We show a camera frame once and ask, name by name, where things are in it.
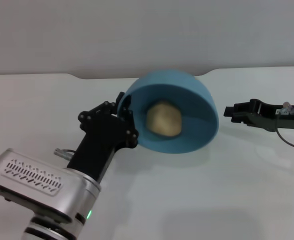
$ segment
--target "blue bowl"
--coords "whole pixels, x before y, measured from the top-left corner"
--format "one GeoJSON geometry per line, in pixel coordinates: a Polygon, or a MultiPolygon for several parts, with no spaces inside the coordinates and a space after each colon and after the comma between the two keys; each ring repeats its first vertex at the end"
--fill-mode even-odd
{"type": "Polygon", "coordinates": [[[131,95],[138,143],[150,150],[168,154],[195,151],[207,145],[219,127],[217,110],[207,88],[194,76],[178,70],[160,70],[136,80],[122,98],[131,95]],[[182,114],[181,133],[162,136],[146,128],[148,109],[158,101],[168,101],[182,114]]]}

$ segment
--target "vent slot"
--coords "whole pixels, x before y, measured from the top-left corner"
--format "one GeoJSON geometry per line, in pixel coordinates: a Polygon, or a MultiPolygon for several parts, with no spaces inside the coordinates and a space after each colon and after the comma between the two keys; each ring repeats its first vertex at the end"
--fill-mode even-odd
{"type": "Polygon", "coordinates": [[[63,187],[61,176],[39,169],[28,162],[12,159],[5,162],[3,167],[1,175],[51,196],[55,195],[63,187]]]}

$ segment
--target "green led light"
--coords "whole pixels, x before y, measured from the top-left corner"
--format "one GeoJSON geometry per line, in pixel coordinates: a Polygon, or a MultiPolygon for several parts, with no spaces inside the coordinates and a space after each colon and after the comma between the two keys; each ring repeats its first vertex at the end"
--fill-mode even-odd
{"type": "Polygon", "coordinates": [[[87,215],[87,219],[89,219],[92,215],[92,210],[89,211],[88,215],[87,215]]]}

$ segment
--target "white tabletop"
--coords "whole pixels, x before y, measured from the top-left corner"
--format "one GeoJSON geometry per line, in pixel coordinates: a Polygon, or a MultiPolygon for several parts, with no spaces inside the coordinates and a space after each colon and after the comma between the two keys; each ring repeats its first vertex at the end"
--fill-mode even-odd
{"type": "MultiPolygon", "coordinates": [[[[211,92],[219,132],[205,148],[116,153],[80,240],[294,240],[294,148],[275,133],[231,123],[226,106],[251,98],[294,105],[294,67],[218,69],[197,77],[211,92]]],[[[114,101],[135,79],[0,75],[0,154],[6,148],[65,167],[77,116],[114,101]]],[[[281,132],[294,143],[294,130],[281,132]]],[[[0,240],[18,240],[33,213],[0,197],[0,240]]]]}

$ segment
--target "yellow potato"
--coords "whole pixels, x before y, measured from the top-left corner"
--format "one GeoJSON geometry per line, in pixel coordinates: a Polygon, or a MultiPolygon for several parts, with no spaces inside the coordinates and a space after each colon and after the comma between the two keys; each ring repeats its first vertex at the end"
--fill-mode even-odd
{"type": "Polygon", "coordinates": [[[182,131],[182,113],[169,102],[159,101],[148,110],[146,127],[156,134],[177,136],[182,131]]]}

